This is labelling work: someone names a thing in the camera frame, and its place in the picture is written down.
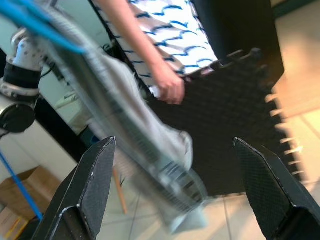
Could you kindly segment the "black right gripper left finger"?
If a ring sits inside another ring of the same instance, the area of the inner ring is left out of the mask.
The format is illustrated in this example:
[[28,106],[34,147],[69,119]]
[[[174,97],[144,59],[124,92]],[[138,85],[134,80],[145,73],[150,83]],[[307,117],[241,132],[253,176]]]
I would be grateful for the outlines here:
[[32,239],[95,240],[110,193],[116,138],[93,144],[57,189]]

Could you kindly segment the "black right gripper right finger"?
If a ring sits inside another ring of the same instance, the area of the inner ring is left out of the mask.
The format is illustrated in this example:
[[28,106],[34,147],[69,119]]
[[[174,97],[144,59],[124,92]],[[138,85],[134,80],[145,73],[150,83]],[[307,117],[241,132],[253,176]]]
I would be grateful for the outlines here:
[[262,145],[239,137],[233,145],[243,185],[262,234],[267,240],[318,240],[320,206],[281,159]]

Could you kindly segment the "person's right hand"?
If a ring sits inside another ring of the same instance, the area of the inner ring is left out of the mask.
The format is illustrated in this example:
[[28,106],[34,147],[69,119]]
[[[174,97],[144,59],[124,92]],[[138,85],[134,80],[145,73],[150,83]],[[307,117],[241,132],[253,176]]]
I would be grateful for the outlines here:
[[180,105],[185,97],[185,82],[166,64],[152,65],[151,73],[159,89],[159,99]]

